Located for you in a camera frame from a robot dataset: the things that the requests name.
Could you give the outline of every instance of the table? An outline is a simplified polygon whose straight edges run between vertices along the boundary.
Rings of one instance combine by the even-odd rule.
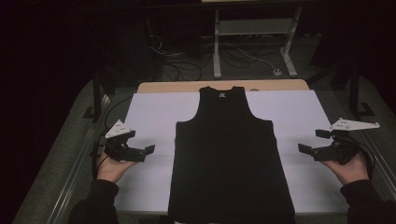
[[[302,80],[143,83],[131,102],[125,124],[136,131],[130,147],[156,145],[146,161],[129,170],[118,183],[119,211],[165,215],[174,158],[177,121],[196,112],[204,86],[226,90],[244,86],[252,113],[274,123],[279,155],[296,215],[345,213],[341,184],[326,167],[298,151],[298,143],[324,147],[329,139],[315,137],[315,129],[330,129],[317,96]]]

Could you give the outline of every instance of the forearm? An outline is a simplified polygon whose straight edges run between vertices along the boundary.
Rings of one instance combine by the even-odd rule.
[[[395,223],[396,203],[384,202],[369,180],[359,180],[341,188],[349,204],[348,224]]]
[[[70,214],[68,223],[119,223],[114,207],[114,198],[119,188],[106,180],[94,180],[87,199],[77,203]]]

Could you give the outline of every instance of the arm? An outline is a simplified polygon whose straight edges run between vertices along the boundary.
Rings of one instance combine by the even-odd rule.
[[[343,184],[341,193],[349,204],[348,224],[395,224],[396,203],[384,202],[368,178],[364,158],[357,154],[349,163],[324,161]]]
[[[97,179],[92,181],[91,189],[85,200],[78,202],[72,209],[68,223],[119,223],[114,198],[119,192],[116,183],[136,162],[118,162],[102,153]]]

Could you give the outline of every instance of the black tank top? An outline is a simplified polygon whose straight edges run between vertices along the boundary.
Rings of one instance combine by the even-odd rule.
[[[295,223],[271,120],[243,87],[200,89],[193,119],[178,122],[168,214],[181,223]]]

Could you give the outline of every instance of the hand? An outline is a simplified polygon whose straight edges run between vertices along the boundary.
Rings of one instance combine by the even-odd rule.
[[[103,162],[99,166],[97,179],[104,179],[113,183],[117,183],[125,171],[127,171],[131,166],[137,164],[136,161],[114,161],[109,158],[104,151],[102,152],[99,161]]]
[[[357,180],[369,179],[366,162],[360,153],[356,154],[356,156],[345,165],[340,165],[338,161],[323,161],[322,163],[335,173],[343,185]]]

